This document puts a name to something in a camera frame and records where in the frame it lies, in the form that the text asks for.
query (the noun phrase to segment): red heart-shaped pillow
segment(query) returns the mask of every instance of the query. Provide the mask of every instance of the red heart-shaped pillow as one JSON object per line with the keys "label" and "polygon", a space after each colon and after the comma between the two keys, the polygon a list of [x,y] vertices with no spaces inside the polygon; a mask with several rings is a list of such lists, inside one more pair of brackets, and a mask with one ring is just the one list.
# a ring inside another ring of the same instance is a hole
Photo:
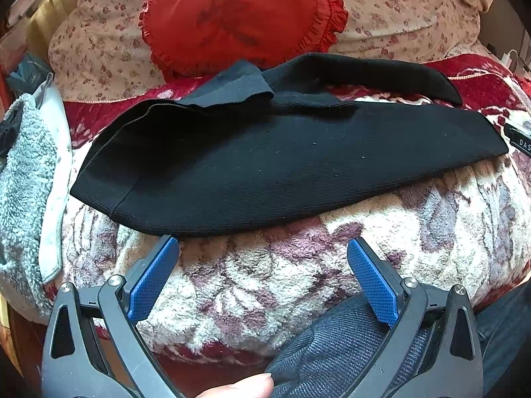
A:
{"label": "red heart-shaped pillow", "polygon": [[347,17],[342,0],[145,0],[139,25],[168,79],[326,52]]}

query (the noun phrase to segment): fuzzy floral blanket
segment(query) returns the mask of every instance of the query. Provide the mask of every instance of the fuzzy floral blanket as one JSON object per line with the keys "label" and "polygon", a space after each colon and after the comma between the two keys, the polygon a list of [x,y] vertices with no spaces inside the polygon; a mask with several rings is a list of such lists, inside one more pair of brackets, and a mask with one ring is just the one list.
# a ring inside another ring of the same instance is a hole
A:
{"label": "fuzzy floral blanket", "polygon": [[[431,62],[456,85],[465,108],[499,130],[510,120],[531,128],[531,100],[503,66],[464,54]],[[90,141],[135,101],[179,98],[204,80],[188,79],[134,99],[65,103],[75,181]],[[363,87],[345,99],[403,101]],[[237,235],[182,241],[182,256],[150,317],[138,329],[153,351],[175,359],[243,365],[274,355],[294,334],[360,291],[346,259],[347,242],[363,236],[402,276],[448,289],[467,288],[474,304],[515,286],[531,269],[531,160],[515,149],[341,210]],[[63,281],[96,286],[125,273],[156,238],[113,223],[70,197],[63,220]]]}

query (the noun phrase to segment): black ribbed cloth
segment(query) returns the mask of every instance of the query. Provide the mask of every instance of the black ribbed cloth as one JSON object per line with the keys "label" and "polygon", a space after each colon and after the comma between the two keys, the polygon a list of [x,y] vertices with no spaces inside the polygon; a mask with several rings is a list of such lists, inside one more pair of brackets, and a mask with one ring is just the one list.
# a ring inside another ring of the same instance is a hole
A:
{"label": "black ribbed cloth", "polygon": [[306,54],[241,61],[179,101],[145,100],[94,141],[71,194],[140,232],[246,231],[334,210],[506,154],[478,112],[340,101],[356,84],[461,104],[426,66]]}

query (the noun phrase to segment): black knit fabric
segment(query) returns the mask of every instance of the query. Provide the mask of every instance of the black knit fabric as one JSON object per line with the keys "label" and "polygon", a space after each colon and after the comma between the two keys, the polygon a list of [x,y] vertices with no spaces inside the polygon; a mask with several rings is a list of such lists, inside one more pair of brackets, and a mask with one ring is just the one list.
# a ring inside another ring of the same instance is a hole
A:
{"label": "black knit fabric", "polygon": [[307,54],[239,62],[189,96],[146,100],[94,141],[71,194],[144,233],[219,235],[313,216],[508,148],[487,119],[439,105],[341,102],[361,84],[460,104],[441,73]]}
{"label": "black knit fabric", "polygon": [[[275,384],[271,398],[339,397],[368,364],[388,330],[364,296],[343,301],[288,343],[267,367],[265,372],[272,374]],[[391,387],[413,374],[428,331],[419,331]]]}

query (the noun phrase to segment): metal screw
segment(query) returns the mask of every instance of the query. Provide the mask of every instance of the metal screw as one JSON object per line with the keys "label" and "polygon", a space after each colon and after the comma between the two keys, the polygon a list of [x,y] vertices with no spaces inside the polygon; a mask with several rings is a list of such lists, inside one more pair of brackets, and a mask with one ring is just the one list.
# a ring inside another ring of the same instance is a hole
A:
{"label": "metal screw", "polygon": [[404,278],[404,284],[411,289],[418,287],[418,281],[413,277]]}
{"label": "metal screw", "polygon": [[111,278],[109,278],[109,284],[111,286],[118,286],[120,283],[121,283],[120,275],[113,275]]}
{"label": "metal screw", "polygon": [[463,286],[461,286],[461,284],[456,284],[456,286],[453,289],[456,291],[456,294],[458,295],[466,294],[466,289]]}
{"label": "metal screw", "polygon": [[61,284],[61,287],[59,288],[59,292],[62,294],[67,294],[72,290],[72,283],[63,283]]}

